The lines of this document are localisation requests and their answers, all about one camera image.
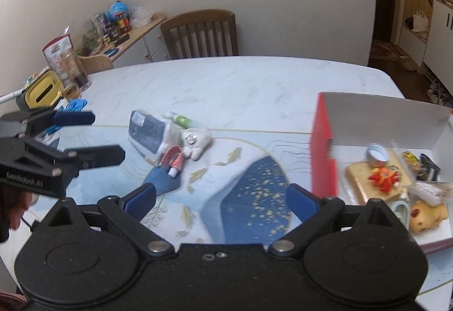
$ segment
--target floor mat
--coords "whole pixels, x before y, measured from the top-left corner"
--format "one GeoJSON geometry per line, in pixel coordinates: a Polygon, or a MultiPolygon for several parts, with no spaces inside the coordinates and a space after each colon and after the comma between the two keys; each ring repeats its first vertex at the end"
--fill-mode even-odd
{"type": "Polygon", "coordinates": [[[370,58],[396,61],[398,52],[389,42],[373,40],[371,43],[370,58]]]}

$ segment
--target blue cloth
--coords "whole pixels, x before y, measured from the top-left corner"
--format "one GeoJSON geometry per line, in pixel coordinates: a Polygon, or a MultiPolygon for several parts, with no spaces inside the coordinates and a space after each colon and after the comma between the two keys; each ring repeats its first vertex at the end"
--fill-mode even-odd
{"type": "MultiPolygon", "coordinates": [[[[69,101],[69,104],[66,108],[62,106],[58,108],[61,112],[81,112],[82,109],[88,104],[85,99],[72,99],[69,101]]],[[[55,132],[61,129],[62,125],[53,125],[52,127],[47,128],[46,133],[48,135],[53,135],[55,132]]]]}

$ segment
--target blue globe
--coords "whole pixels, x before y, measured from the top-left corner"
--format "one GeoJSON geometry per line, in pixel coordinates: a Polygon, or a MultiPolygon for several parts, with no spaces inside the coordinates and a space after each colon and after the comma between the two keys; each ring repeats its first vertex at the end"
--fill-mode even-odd
{"type": "Polygon", "coordinates": [[[120,13],[126,12],[126,15],[129,15],[129,9],[126,4],[121,1],[113,3],[107,12],[107,17],[110,21],[116,22],[118,20],[118,15],[120,13]]]}

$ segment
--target chair backrest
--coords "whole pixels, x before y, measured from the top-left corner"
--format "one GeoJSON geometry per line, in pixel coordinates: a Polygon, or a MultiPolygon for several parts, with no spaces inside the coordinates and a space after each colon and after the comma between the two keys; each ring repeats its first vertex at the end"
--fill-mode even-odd
{"type": "Polygon", "coordinates": [[[227,10],[178,14],[160,29],[172,59],[238,55],[236,18],[227,10]]]}
{"type": "Polygon", "coordinates": [[[112,61],[105,54],[97,54],[91,57],[78,56],[87,74],[113,69],[112,61]]]}

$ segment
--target clear plastic bag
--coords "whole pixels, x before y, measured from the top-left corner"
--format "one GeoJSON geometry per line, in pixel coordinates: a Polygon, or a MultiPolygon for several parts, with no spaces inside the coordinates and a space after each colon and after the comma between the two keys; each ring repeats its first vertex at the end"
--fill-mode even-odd
{"type": "Polygon", "coordinates": [[[133,29],[146,26],[151,22],[151,12],[143,7],[133,8],[131,11],[131,25],[133,29]]]}

